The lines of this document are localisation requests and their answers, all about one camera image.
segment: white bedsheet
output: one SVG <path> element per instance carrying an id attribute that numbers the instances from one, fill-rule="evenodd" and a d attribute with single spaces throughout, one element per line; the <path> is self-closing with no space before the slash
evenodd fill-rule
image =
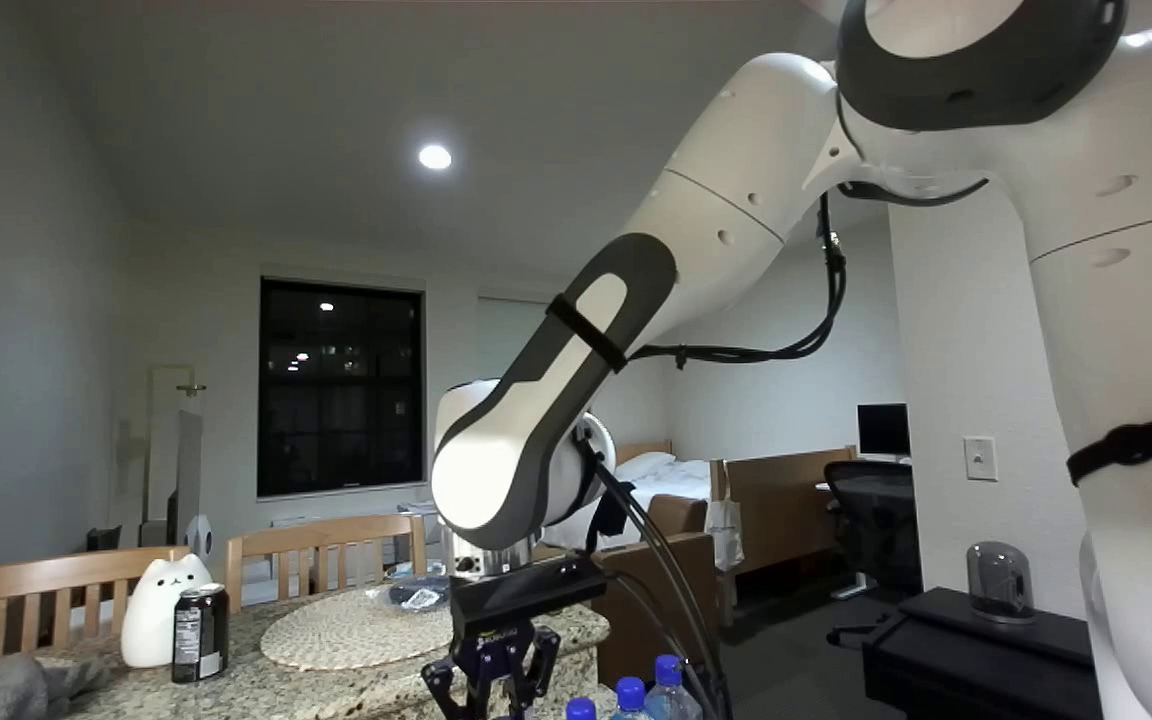
<path id="1" fill-rule="evenodd" d="M 692 494 L 692 501 L 709 501 L 713 489 L 713 472 L 709 458 L 678 458 L 670 453 L 645 453 L 630 456 L 617 469 L 620 481 L 630 485 L 630 494 L 649 506 L 651 494 Z M 540 545 L 559 545 L 559 546 L 584 546 L 590 513 L 599 501 L 584 504 L 581 513 L 571 513 L 559 524 L 540 529 Z M 624 519 L 620 535 L 599 535 L 596 546 L 620 546 L 620 545 L 638 545 L 638 529 L 630 519 Z"/>

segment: light switch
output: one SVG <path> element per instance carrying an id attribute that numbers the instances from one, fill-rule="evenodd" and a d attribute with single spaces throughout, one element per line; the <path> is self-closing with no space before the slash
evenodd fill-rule
<path id="1" fill-rule="evenodd" d="M 969 472 L 969 481 L 983 481 L 983 485 L 998 481 L 986 436 L 963 436 L 963 472 Z"/>

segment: ceiling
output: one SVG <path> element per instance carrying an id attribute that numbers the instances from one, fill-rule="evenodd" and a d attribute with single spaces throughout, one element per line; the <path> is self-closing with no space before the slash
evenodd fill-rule
<path id="1" fill-rule="evenodd" d="M 827 0 L 26 0 L 129 213 L 574 270 Z M 410 145 L 445 133 L 452 180 Z"/>

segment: black chair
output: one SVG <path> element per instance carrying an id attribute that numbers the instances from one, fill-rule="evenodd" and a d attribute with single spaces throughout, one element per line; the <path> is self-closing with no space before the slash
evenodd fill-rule
<path id="1" fill-rule="evenodd" d="M 921 591 L 923 570 L 910 469 L 883 458 L 836 458 L 822 465 L 822 485 L 832 492 L 836 546 L 858 580 L 849 591 Z"/>

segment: cable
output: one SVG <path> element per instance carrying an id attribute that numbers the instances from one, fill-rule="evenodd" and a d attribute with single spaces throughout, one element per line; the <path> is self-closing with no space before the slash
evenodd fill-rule
<path id="1" fill-rule="evenodd" d="M 783 346 L 772 346 L 772 353 L 768 346 L 722 346 L 722 345 L 645 345 L 627 360 L 670 357 L 676 366 L 683 366 L 687 360 L 705 360 L 705 363 L 768 363 L 768 360 L 813 357 L 827 338 L 832 321 L 836 321 L 836 311 L 844 308 L 844 295 L 849 295 L 849 257 L 841 246 L 841 234 L 832 233 L 827 194 L 819 194 L 819 204 L 815 204 L 815 241 L 822 246 L 827 308 L 822 308 L 822 321 L 807 337 L 801 337 L 796 345 L 783 345 Z"/>
<path id="2" fill-rule="evenodd" d="M 683 569 L 678 569 L 678 558 L 670 556 L 658 524 L 620 489 L 620 481 L 617 481 L 605 465 L 596 465 L 596 476 L 599 476 L 605 489 L 620 501 L 620 506 L 627 513 L 627 519 L 645 533 L 657 569 L 662 570 L 662 580 L 670 582 L 670 591 L 676 591 L 678 603 L 683 603 L 687 631 L 694 634 L 699 656 L 705 656 L 705 664 L 713 667 L 713 683 L 714 683 L 714 686 L 705 686 L 705 679 L 694 679 L 694 695 L 709 702 L 709 717 L 731 720 L 731 695 L 726 695 L 722 658 L 721 658 L 721 651 L 713 647 L 713 641 L 709 641 L 705 628 L 699 628 L 699 599 L 694 599 L 692 582 L 683 580 Z"/>
<path id="3" fill-rule="evenodd" d="M 612 582 L 620 582 L 636 603 L 638 613 L 651 619 L 657 634 L 676 651 L 676 656 L 687 656 L 687 647 L 678 644 L 678 634 L 667 631 L 667 625 L 658 619 L 658 599 L 651 596 L 651 589 L 627 570 L 612 570 L 606 577 Z"/>

